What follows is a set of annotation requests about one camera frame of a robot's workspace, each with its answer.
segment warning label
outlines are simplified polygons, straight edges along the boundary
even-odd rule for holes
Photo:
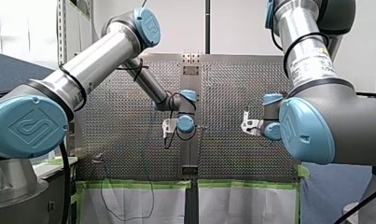
[[[293,61],[289,68],[294,86],[311,79],[336,77],[333,62],[326,49],[315,49],[310,55]]]

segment robotic arm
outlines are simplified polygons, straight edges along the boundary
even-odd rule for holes
[[[292,91],[265,96],[261,134],[282,139],[300,161],[376,166],[376,98],[358,97],[331,60],[351,30],[355,1],[271,1],[269,13]]]
[[[0,99],[0,157],[29,159],[49,153],[62,142],[68,121],[86,104],[87,95],[121,64],[155,108],[194,114],[195,93],[194,97],[191,91],[171,95],[137,58],[160,42],[160,26],[149,9],[137,8],[111,19],[102,35],[48,77],[29,80]],[[193,118],[180,115],[179,119],[178,131],[191,133]]]

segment pegboard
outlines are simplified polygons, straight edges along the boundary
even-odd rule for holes
[[[243,112],[260,119],[265,93],[288,91],[281,57],[200,55],[198,125],[199,178],[293,182],[295,163],[281,143],[243,133]],[[164,89],[180,91],[181,55],[143,57]],[[179,180],[180,142],[163,148],[161,123],[169,113],[152,110],[132,78],[114,72],[90,95],[77,115],[79,179]],[[103,162],[97,162],[102,155]]]

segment light blue cap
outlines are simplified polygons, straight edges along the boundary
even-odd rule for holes
[[[68,119],[49,98],[23,95],[0,102],[0,157],[29,159],[49,153],[66,135]]]
[[[138,7],[134,11],[135,26],[148,47],[152,48],[159,44],[161,31],[155,14],[146,7]]]
[[[272,141],[281,141],[281,125],[278,122],[267,125],[264,135]]]
[[[194,131],[194,120],[188,115],[182,115],[178,118],[178,122],[176,123],[176,127],[178,131],[181,133],[192,133]]]
[[[294,97],[280,108],[281,136],[289,153],[300,161],[329,164],[335,143],[326,121],[309,102]]]
[[[275,93],[275,94],[266,94],[263,97],[263,104],[264,105],[271,105],[277,101],[284,99],[282,94]]]
[[[195,91],[191,90],[182,90],[181,94],[188,98],[190,101],[197,102],[197,94]]]

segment black ring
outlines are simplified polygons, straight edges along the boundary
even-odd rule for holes
[[[74,112],[72,112],[71,108],[65,103],[65,101],[62,98],[60,98],[60,96],[58,96],[53,91],[49,90],[49,88],[47,88],[39,82],[35,82],[32,80],[28,80],[24,85],[42,92],[44,95],[48,96],[49,99],[59,104],[59,106],[64,110],[66,117],[68,118],[68,121],[74,119]]]
[[[59,65],[59,68],[60,68],[60,70],[61,70],[64,74],[66,74],[68,77],[70,77],[72,80],[74,80],[75,83],[76,83],[76,84],[78,85],[78,87],[80,88],[80,93],[82,94],[83,102],[82,102],[82,104],[80,105],[80,107],[79,107],[78,109],[74,110],[75,112],[77,112],[77,111],[81,110],[81,109],[83,108],[83,106],[85,106],[85,104],[86,104],[87,101],[88,101],[88,95],[87,95],[87,93],[86,93],[86,90],[85,90],[85,88],[82,86],[82,84],[79,82],[79,80],[77,80],[76,77],[72,76],[71,73],[69,73],[69,72],[63,67],[63,64],[62,64],[62,63]]]
[[[141,75],[141,72],[142,72],[142,66],[144,65],[144,60],[142,60],[142,58],[139,59],[139,66],[138,66],[138,72],[137,74],[135,75],[134,79],[132,80],[133,82],[135,82],[137,80],[137,78],[139,77],[139,75]]]
[[[289,75],[287,74],[286,67],[287,67],[287,59],[289,57],[290,52],[292,51],[292,49],[294,47],[296,47],[298,45],[298,43],[300,43],[301,41],[303,41],[306,38],[308,38],[310,36],[313,36],[313,35],[320,35],[320,36],[324,37],[325,40],[327,41],[327,43],[325,44],[325,46],[327,46],[329,44],[329,36],[327,36],[326,34],[321,33],[321,32],[313,32],[313,33],[309,33],[307,35],[302,35],[299,38],[297,38],[295,41],[293,41],[292,44],[289,46],[289,48],[287,48],[287,50],[285,52],[285,56],[284,56],[284,72],[285,72],[285,75],[286,75],[287,78],[289,78]]]
[[[307,90],[307,89],[309,89],[311,87],[325,85],[325,84],[341,84],[341,85],[348,86],[351,89],[355,90],[353,84],[349,83],[348,81],[346,81],[344,79],[341,79],[341,78],[330,77],[330,78],[316,79],[314,81],[307,82],[307,83],[305,83],[305,84],[303,84],[301,86],[298,86],[296,89],[294,89],[293,91],[291,91],[287,95],[286,98],[294,97],[299,92],[305,91],[305,90]]]

